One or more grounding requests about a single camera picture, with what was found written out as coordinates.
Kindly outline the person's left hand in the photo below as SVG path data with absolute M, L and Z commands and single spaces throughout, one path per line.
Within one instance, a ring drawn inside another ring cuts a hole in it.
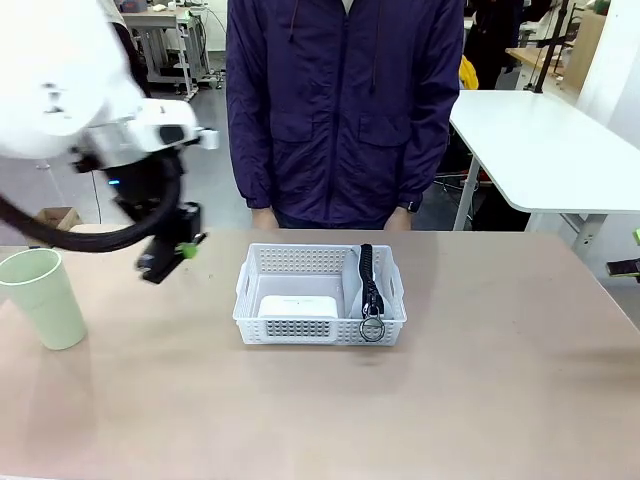
M 412 216 L 416 212 L 418 204 L 415 202 L 404 202 L 399 204 L 394 212 L 387 219 L 384 229 L 386 231 L 411 231 Z

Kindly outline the grey CAMPUS zipper pouch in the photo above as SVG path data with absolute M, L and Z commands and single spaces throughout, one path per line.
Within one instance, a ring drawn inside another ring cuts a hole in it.
M 354 246 L 346 253 L 342 270 L 345 317 L 358 320 L 365 342 L 375 343 L 386 333 L 385 299 L 375 281 L 373 247 Z

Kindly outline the yellow garment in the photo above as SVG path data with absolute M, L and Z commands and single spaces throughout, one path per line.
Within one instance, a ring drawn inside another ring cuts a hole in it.
M 477 90 L 479 88 L 479 80 L 476 70 L 465 56 L 462 56 L 461 58 L 458 75 L 461 89 Z

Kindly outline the white rectangular box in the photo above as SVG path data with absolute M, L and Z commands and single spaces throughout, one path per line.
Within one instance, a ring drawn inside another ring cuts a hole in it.
M 259 318 L 338 318 L 338 304 L 330 296 L 268 295 L 259 304 Z

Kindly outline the person's right hand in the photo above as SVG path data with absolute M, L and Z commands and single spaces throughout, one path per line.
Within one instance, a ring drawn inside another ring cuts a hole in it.
M 252 227 L 261 230 L 274 230 L 279 228 L 278 220 L 271 208 L 252 209 Z

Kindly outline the tall cardboard box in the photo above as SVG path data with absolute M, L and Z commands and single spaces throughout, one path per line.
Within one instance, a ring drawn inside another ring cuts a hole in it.
M 567 49 L 567 60 L 563 61 L 562 89 L 578 95 L 585 83 L 597 50 L 606 16 L 586 10 L 573 45 Z

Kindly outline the small open cardboard box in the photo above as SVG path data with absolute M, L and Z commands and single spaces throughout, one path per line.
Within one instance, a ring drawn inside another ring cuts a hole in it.
M 34 222 L 47 225 L 50 228 L 70 231 L 83 223 L 78 211 L 74 207 L 46 207 L 34 217 Z

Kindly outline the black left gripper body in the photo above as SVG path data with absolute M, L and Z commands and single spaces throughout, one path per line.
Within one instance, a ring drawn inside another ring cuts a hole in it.
M 132 164 L 104 171 L 115 190 L 114 202 L 133 221 L 127 228 L 100 234 L 77 234 L 74 245 L 134 245 L 146 237 L 188 242 L 201 232 L 200 208 L 181 200 L 185 170 L 181 150 L 170 147 Z

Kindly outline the bystander in black clothes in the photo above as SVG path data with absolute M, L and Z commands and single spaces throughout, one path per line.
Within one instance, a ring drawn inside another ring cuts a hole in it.
M 516 44 L 524 0 L 470 0 L 473 22 L 464 56 L 472 64 L 479 90 L 494 90 L 506 49 Z

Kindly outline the white perforated plastic basket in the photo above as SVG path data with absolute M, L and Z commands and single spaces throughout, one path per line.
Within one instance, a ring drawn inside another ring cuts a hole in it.
M 373 247 L 375 281 L 385 299 L 386 333 L 379 342 L 365 342 L 358 320 L 345 317 L 342 288 L 347 252 L 360 245 L 250 245 L 236 285 L 233 318 L 246 344 L 392 346 L 407 315 L 399 268 L 388 245 Z M 338 304 L 338 318 L 259 318 L 260 301 L 268 295 L 330 296 Z

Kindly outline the pale green plastic cup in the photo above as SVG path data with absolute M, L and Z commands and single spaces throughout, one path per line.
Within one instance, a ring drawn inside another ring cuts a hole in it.
M 65 350 L 85 338 L 87 328 L 58 251 L 28 249 L 1 261 L 0 290 L 26 314 L 46 348 Z

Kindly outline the black vertical pole stand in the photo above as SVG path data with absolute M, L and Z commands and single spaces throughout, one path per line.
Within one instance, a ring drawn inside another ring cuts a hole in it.
M 558 15 L 556 18 L 556 23 L 554 24 L 554 29 L 552 36 L 549 38 L 547 43 L 547 53 L 544 57 L 544 62 L 539 72 L 539 76 L 537 82 L 533 88 L 533 92 L 536 94 L 541 94 L 543 92 L 543 85 L 550 68 L 551 62 L 553 60 L 554 51 L 556 45 L 559 43 L 559 38 L 561 36 L 564 19 L 567 15 L 569 0 L 562 0 L 560 6 L 557 9 Z

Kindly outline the large white desk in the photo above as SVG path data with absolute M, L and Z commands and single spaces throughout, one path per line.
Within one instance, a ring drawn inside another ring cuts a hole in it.
M 450 123 L 472 153 L 453 228 L 464 229 L 484 171 L 536 231 L 557 214 L 576 232 L 585 259 L 605 220 L 640 213 L 640 150 L 574 106 L 516 90 L 464 90 Z

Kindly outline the wooden top table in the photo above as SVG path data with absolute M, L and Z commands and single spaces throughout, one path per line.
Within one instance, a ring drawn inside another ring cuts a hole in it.
M 521 70 L 527 71 L 521 74 L 522 87 L 532 89 L 537 84 L 538 78 L 542 73 L 548 48 L 514 47 L 507 48 L 505 52 L 517 62 Z M 566 76 L 570 56 L 571 48 L 555 48 L 549 67 L 546 70 L 546 77 L 553 80 L 558 86 L 572 89 L 572 86 L 567 82 Z

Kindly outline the grey metal workbench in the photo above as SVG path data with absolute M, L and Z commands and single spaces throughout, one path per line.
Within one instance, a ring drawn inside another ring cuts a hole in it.
M 122 15 L 141 48 L 150 83 L 172 85 L 190 101 L 213 79 L 206 28 L 195 8 L 167 3 L 163 9 L 149 5 Z

